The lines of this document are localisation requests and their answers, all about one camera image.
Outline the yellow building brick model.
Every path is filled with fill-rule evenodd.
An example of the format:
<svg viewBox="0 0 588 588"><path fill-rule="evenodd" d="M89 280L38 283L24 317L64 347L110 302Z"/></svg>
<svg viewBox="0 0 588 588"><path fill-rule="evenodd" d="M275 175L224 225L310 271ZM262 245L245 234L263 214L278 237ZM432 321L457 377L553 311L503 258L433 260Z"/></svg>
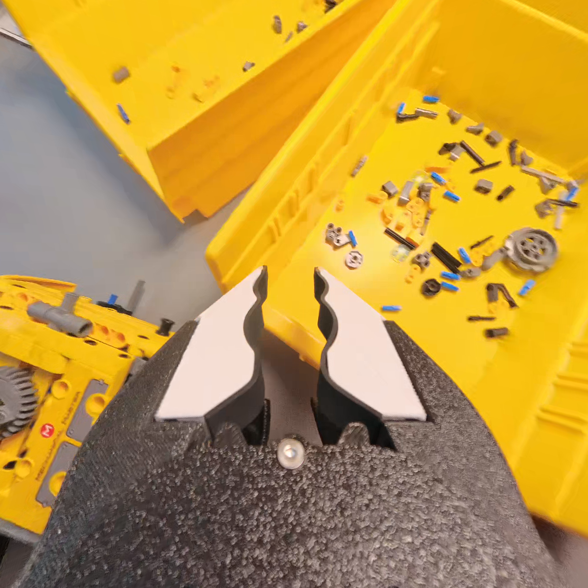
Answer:
<svg viewBox="0 0 588 588"><path fill-rule="evenodd" d="M69 282L1 276L1 536L40 540L79 448L121 388L173 335Z"/></svg>

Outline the grey toy wheel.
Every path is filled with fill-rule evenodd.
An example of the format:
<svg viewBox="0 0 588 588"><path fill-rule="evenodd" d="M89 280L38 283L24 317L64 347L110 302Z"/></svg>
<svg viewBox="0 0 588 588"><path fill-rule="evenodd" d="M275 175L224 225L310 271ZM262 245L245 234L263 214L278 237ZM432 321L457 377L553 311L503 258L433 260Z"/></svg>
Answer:
<svg viewBox="0 0 588 588"><path fill-rule="evenodd" d="M522 228L504 241L504 257L521 272L538 275L550 269L559 257L554 237L542 229Z"/></svg>

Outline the scattered blue grey brick pins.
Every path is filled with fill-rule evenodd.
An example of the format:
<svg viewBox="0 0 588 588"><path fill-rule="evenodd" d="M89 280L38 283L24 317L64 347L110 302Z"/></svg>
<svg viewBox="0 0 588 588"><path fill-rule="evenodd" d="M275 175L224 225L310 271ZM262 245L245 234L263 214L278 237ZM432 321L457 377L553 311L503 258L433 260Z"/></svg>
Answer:
<svg viewBox="0 0 588 588"><path fill-rule="evenodd" d="M142 1L109 67L109 102L135 133L165 126L246 84L330 21L340 1Z"/></svg>

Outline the scattered mixed brick parts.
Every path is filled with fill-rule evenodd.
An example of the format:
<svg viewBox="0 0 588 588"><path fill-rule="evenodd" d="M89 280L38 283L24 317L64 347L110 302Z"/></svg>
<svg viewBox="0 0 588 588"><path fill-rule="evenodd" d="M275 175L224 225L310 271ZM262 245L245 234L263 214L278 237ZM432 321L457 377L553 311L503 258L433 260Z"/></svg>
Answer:
<svg viewBox="0 0 588 588"><path fill-rule="evenodd" d="M449 339L507 337L525 300L563 289L559 313L587 282L583 233L587 205L576 182L542 158L443 104L409 112L404 104L361 158L337 204L348 229L342 268L329 269L382 313L418 334ZM549 232L555 264L538 275L504 257L504 241L522 228Z"/></svg>

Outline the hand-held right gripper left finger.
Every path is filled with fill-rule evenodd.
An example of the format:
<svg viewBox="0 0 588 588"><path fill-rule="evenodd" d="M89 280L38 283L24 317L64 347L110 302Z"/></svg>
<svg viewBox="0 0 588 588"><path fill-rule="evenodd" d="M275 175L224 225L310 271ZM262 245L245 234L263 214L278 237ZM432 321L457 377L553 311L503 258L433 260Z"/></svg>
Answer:
<svg viewBox="0 0 588 588"><path fill-rule="evenodd" d="M259 443L266 407L260 338L268 277L266 266L254 269L192 322L156 422L204 424L213 437L231 424Z"/></svg>

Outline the yellow storage bin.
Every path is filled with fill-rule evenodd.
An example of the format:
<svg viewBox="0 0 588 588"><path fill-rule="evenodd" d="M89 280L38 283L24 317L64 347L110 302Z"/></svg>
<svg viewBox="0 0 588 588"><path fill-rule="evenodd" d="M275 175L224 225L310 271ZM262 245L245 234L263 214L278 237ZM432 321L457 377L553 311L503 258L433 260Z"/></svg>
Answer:
<svg viewBox="0 0 588 588"><path fill-rule="evenodd" d="M141 1L1 1L24 38L120 157L183 221L211 217L252 184L393 1L341 1L330 24L246 84L166 125L134 132L109 102L109 67Z"/></svg>
<svg viewBox="0 0 588 588"><path fill-rule="evenodd" d="M325 344L313 269L338 278L329 262L341 269L347 256L336 209L344 185L401 104L409 112L443 104L517 140L576 182L587 205L587 1L548 4L396 1L266 167L266 186L289 196L291 212L290 193L300 196L292 229L305 239L291 257L276 255L281 272L264 319L301 359L318 365ZM443 341L381 315L474 403L528 508L587 535L587 282L566 284L579 290L558 314L543 313L564 302L552 283L525 300L503 339L453 332Z"/></svg>

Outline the grey desk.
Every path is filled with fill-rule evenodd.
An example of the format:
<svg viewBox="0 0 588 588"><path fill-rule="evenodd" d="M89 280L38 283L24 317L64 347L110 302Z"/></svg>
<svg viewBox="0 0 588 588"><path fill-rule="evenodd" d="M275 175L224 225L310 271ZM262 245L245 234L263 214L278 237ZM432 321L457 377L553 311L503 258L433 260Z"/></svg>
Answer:
<svg viewBox="0 0 588 588"><path fill-rule="evenodd" d="M179 325L217 299L207 270L225 289L265 265L276 292L276 255L305 238L292 229L300 196L291 212L268 179L262 170L211 217L179 220L36 50L1 40L2 273L75 279L96 295L145 278L148 317Z"/></svg>

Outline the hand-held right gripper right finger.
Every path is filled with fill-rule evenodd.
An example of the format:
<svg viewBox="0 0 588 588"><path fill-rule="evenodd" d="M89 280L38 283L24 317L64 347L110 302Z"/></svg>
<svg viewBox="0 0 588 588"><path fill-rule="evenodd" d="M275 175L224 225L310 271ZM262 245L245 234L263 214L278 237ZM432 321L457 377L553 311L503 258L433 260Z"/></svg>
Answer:
<svg viewBox="0 0 588 588"><path fill-rule="evenodd" d="M313 405L320 440L336 445L358 424L363 443L393 449L389 423L428 420L393 324L326 269L314 269L313 284L325 338Z"/></svg>

